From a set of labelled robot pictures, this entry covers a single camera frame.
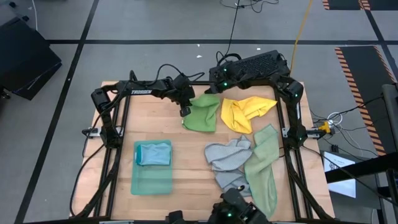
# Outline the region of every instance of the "wooden surface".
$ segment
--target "wooden surface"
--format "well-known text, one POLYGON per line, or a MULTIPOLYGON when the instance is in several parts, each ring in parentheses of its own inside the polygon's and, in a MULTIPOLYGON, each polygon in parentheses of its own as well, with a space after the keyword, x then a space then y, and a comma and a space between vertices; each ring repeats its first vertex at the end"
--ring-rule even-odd
MULTIPOLYGON (((200 96, 207 86, 194 86, 195 93, 200 96)), ((274 99, 273 89, 269 86, 255 86, 247 90, 232 88, 218 95, 222 98, 243 100, 250 96, 261 96, 274 99)), ((124 102, 121 103, 121 110, 118 121, 121 122, 121 115, 124 102)), ((284 109, 285 122, 287 113, 284 109)), ((312 127, 312 119, 308 108, 306 94, 301 100, 302 121, 307 128, 312 127)), ((207 220, 210 216, 214 203, 220 201, 221 189, 215 181, 211 166, 207 164, 204 155, 204 146, 208 142, 219 142, 226 144, 232 138, 240 137, 240 133, 230 130, 220 118, 220 108, 217 114, 215 133, 198 133, 186 130, 182 127, 180 107, 171 103, 168 99, 159 99, 153 96, 133 96, 127 117, 127 126, 124 137, 123 152, 119 167, 118 182, 113 204, 112 219, 115 220, 164 220, 169 212, 182 210, 186 220, 207 220), (173 147, 173 191, 170 195, 138 196, 131 195, 132 157, 135 141, 152 139, 170 139, 173 147)), ((279 122, 276 106, 261 118, 252 119, 254 133, 268 124, 278 130, 279 122)), ((252 134, 246 135, 252 142, 252 134)), ((279 145, 282 146, 282 139, 279 133, 279 145)), ((99 138, 88 141, 85 158, 90 156, 102 144, 99 138)), ((316 140, 308 139, 305 146, 318 151, 316 140)), ((73 209, 79 212, 92 197, 98 188, 100 173, 103 164, 105 149, 95 156, 81 173, 76 189, 73 209)), ((322 167, 322 160, 319 155, 301 150, 303 166, 309 191, 325 211, 334 216, 330 200, 325 174, 322 167)), ((294 212, 291 201, 288 175, 284 158, 280 158, 272 164, 275 183, 278 193, 277 209, 271 221, 294 221, 294 212)), ((298 189, 301 216, 305 217, 302 195, 298 189)), ((101 214, 104 215, 108 192, 104 194, 101 214)))

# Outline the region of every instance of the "gray floor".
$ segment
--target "gray floor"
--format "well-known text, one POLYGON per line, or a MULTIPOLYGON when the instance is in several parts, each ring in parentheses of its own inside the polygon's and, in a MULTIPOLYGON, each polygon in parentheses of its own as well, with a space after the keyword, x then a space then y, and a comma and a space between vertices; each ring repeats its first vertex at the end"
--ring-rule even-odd
MULTIPOLYGON (((34 18, 30 1, 21 3, 24 13, 34 18)), ((46 39, 79 39, 93 0, 36 0, 39 32, 46 39)), ((239 10, 235 39, 295 39, 308 0, 280 0, 279 5, 264 5, 261 14, 239 10)), ((386 40, 398 40, 393 21, 398 12, 373 12, 386 40)), ((234 10, 218 0, 100 0, 88 39, 228 39, 234 10)), ((314 1, 302 39, 377 40, 364 11, 326 11, 314 1)), ((18 96, 0 101, 0 217, 13 223, 21 204, 37 156, 49 128, 65 77, 77 45, 52 45, 63 66, 40 93, 27 101, 18 96)), ((334 45, 299 45, 292 76, 305 83, 311 109, 320 116, 356 106, 341 71, 334 45)), ((133 69, 141 80, 151 80, 159 65, 171 63, 185 73, 207 72, 215 65, 215 52, 227 45, 85 45, 67 99, 52 139, 25 222, 67 218, 73 181, 81 165, 84 138, 80 134, 92 120, 94 106, 90 93, 104 80, 127 79, 133 69)), ((278 50, 291 61, 293 45, 232 45, 230 52, 248 57, 278 50)), ((398 46, 390 45, 398 60, 398 46)), ((165 69, 164 76, 175 76, 165 69)), ((345 128, 364 126, 358 111, 348 113, 345 128)), ((365 149, 374 151, 364 129, 351 133, 365 149)), ((331 142, 352 154, 372 157, 351 147, 336 135, 331 142)), ((329 145, 319 141, 321 149, 329 145)), ((370 223, 371 209, 349 208, 332 195, 336 216, 345 221, 370 223)))

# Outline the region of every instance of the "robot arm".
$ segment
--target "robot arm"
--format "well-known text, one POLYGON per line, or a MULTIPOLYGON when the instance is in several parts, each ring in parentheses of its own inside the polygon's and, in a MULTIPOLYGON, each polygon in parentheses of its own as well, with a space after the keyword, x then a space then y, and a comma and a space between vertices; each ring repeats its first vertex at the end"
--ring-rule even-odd
POLYGON ((113 85, 102 86, 91 94, 95 108, 101 116, 103 127, 100 136, 106 147, 116 148, 121 144, 119 133, 112 124, 111 109, 122 98, 128 95, 152 95, 158 98, 169 98, 172 102, 181 106, 180 115, 190 114, 190 98, 195 97, 195 92, 191 86, 191 81, 184 74, 180 74, 176 79, 170 77, 156 80, 153 82, 137 81, 134 73, 131 79, 119 81, 113 85), (114 101, 108 96, 109 91, 116 91, 118 94, 114 101))
POLYGON ((214 71, 216 82, 210 85, 205 93, 222 93, 223 91, 237 86, 247 89, 251 86, 269 85, 277 92, 278 96, 286 104, 290 128, 283 133, 288 146, 299 148, 308 138, 307 131, 302 125, 300 100, 303 95, 303 85, 286 75, 278 72, 272 74, 248 74, 235 66, 234 62, 226 62, 214 71))

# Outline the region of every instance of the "orange and black striped tape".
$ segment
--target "orange and black striped tape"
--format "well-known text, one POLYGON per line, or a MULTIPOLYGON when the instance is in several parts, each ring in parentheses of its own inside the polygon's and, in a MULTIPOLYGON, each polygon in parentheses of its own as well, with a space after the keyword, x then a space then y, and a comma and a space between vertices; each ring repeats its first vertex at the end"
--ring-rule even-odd
MULTIPOLYGON (((363 105, 363 99, 362 96, 355 84, 355 79, 353 77, 353 74, 351 74, 351 70, 348 67, 347 61, 344 58, 343 52, 341 51, 341 49, 339 47, 335 48, 335 52, 337 54, 337 58, 340 62, 341 68, 343 69, 344 75, 347 79, 349 88, 351 89, 351 92, 354 96, 355 102, 358 106, 362 106, 363 105)), ((374 128, 373 126, 373 122, 371 120, 371 117, 368 113, 368 110, 366 109, 366 106, 362 106, 359 108, 359 112, 361 113, 362 119, 365 123, 365 125, 367 126, 367 130, 369 133, 369 136, 372 139, 373 145, 376 148, 377 154, 379 156, 383 156, 386 154, 383 145, 381 144, 381 141, 379 139, 379 135, 377 134, 376 128, 374 128)))
MULTIPOLYGON (((329 5, 329 1, 328 0, 322 0, 322 4, 323 4, 323 7, 326 10, 330 9, 330 5, 329 5)), ((358 0, 358 4, 359 4, 361 10, 371 10, 371 6, 370 6, 368 0, 358 0)))
POLYGON ((323 7, 324 7, 326 10, 329 10, 329 9, 330 9, 328 0, 322 0, 322 4, 323 4, 323 7))
POLYGON ((368 0, 358 0, 358 2, 362 10, 371 10, 371 5, 369 5, 368 0))
POLYGON ((379 49, 376 46, 373 46, 376 49, 376 53, 378 54, 381 63, 383 63, 384 68, 386 69, 386 72, 388 73, 388 75, 390 76, 390 79, 392 80, 392 82, 396 82, 396 79, 394 78, 394 76, 392 75, 392 73, 390 72, 390 70, 388 69, 388 66, 386 64, 386 62, 383 59, 383 56, 381 56, 379 49))

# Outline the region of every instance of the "light green cloth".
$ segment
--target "light green cloth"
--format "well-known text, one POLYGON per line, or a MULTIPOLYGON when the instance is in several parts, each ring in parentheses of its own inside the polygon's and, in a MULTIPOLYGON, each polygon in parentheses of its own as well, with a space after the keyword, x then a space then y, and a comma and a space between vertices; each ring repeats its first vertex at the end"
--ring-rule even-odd
POLYGON ((277 204, 272 162, 279 157, 278 132, 269 124, 254 134, 254 142, 256 147, 244 164, 244 172, 254 203, 270 219, 277 204))
POLYGON ((216 131, 216 111, 220 99, 214 94, 202 94, 191 103, 191 113, 184 117, 182 126, 192 131, 216 131))

